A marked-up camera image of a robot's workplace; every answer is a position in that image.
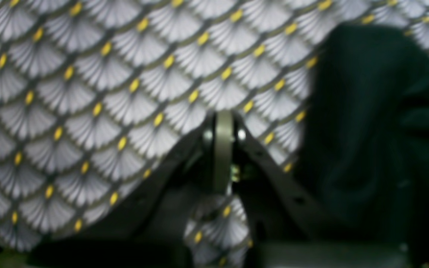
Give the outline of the left gripper black left finger side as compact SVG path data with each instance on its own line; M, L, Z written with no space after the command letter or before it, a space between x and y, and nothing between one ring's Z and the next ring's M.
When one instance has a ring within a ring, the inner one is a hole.
M80 234L38 246L29 254L29 266L190 267L186 224L203 197L227 193L233 142L233 114L208 114L114 210Z

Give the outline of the left gripper right finger side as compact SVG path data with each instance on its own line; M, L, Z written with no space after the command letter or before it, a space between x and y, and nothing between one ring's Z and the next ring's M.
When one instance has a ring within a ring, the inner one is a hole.
M244 204L254 246L247 268L403 268L397 244L369 241L324 209L285 173L234 117L233 160L241 167L235 185Z

